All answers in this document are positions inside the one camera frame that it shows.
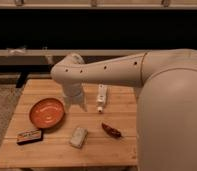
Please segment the wooden table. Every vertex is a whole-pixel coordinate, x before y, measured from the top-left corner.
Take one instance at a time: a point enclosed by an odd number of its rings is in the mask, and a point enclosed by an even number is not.
[[[133,166],[136,165],[136,101],[132,88],[109,86],[103,114],[96,107],[98,85],[84,84],[87,112],[79,106],[66,111],[58,129],[46,131],[41,142],[18,146],[17,134],[34,130],[29,111],[39,100],[54,97],[62,101],[60,85],[50,79],[29,80],[20,97],[0,148],[0,168]],[[109,137],[101,122],[119,129],[123,138]],[[88,129],[82,149],[69,144],[76,126]]]

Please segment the small bottle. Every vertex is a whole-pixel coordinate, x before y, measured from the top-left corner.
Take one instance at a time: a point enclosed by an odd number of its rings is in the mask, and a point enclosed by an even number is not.
[[[107,85],[99,84],[97,95],[97,110],[99,113],[103,113],[103,109],[107,100]]]

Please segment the red pepper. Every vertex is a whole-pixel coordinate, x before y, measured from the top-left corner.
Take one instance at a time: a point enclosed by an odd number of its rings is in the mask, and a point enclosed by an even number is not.
[[[118,131],[117,129],[112,128],[112,127],[110,127],[110,126],[108,126],[108,125],[106,125],[104,123],[102,123],[101,126],[102,126],[102,128],[104,129],[104,131],[108,135],[110,135],[110,136],[112,136],[114,138],[120,138],[120,137],[122,137],[121,132]]]

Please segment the chili pepper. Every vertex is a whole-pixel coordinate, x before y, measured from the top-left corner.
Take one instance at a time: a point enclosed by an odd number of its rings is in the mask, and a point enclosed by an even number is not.
[[[118,131],[117,129],[112,128],[112,127],[110,127],[110,126],[108,126],[108,125],[106,125],[104,123],[102,123],[101,126],[102,126],[102,128],[104,129],[104,131],[108,135],[110,135],[110,136],[112,136],[114,138],[120,138],[120,137],[122,137],[121,132]]]

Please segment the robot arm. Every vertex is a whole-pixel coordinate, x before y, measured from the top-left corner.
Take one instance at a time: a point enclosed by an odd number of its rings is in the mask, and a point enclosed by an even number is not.
[[[142,87],[157,70],[173,61],[196,56],[193,50],[152,51],[85,64],[79,54],[71,53],[51,70],[53,80],[62,85],[65,101],[83,101],[81,83]]]
[[[137,111],[140,170],[197,170],[197,51],[153,51],[92,64],[70,54],[51,76],[69,102],[83,100],[82,82],[144,85]]]

